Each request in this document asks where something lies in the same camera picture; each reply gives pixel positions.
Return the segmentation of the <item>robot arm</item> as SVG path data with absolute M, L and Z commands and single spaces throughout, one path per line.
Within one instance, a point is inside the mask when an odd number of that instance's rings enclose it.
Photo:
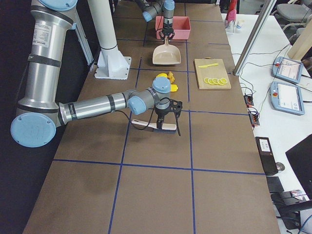
M 142 11 L 143 18 L 146 22 L 153 20 L 156 16 L 162 15 L 163 27 L 159 32 L 159 36 L 162 40 L 168 37 L 168 40 L 172 40 L 175 36 L 173 29 L 174 21 L 174 0 L 156 0 L 154 3 L 149 4 L 146 0 L 134 0 L 138 7 Z
M 142 92 L 128 90 L 85 101 L 69 103 L 55 102 L 61 60 L 66 32 L 76 30 L 81 47 L 90 63 L 91 51 L 83 39 L 84 31 L 76 10 L 78 0 L 32 0 L 31 14 L 35 18 L 32 50 L 28 56 L 28 76 L 25 96 L 17 103 L 16 117 L 11 123 L 11 136 L 20 145 L 30 148 L 49 143 L 56 128 L 78 119 L 97 117 L 106 113 L 129 108 L 134 115 L 140 115 L 153 108 L 149 122 L 131 120 L 133 124 L 144 126 L 163 133 L 180 130 L 178 118 L 182 102 L 170 98 L 171 83 L 164 76 L 153 80 L 152 86 Z M 92 20 L 100 45 L 96 78 L 126 80 L 129 74 L 131 57 L 124 57 L 119 51 L 108 0 L 88 0 Z M 164 45 L 158 46 L 160 53 L 153 54 L 153 64 L 171 65 L 181 63 L 178 48 L 169 45 L 168 36 L 172 29 L 174 0 L 157 0 L 154 5 L 143 8 L 146 21 L 153 19 L 158 12 L 164 16 Z M 165 124 L 168 113 L 174 113 L 176 124 Z

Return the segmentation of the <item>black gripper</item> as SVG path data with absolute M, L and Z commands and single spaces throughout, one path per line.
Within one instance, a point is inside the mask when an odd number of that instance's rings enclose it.
M 173 23 L 163 23 L 163 28 L 158 34 L 161 40 L 165 40 L 165 37 L 168 36 L 169 41 L 171 41 L 175 36 L 175 32 L 173 30 Z
M 168 113 L 174 113 L 175 120 L 178 122 L 182 108 L 182 101 L 177 101 L 168 97 L 162 98 L 155 108 L 157 114 L 157 128 L 162 129 L 164 118 Z

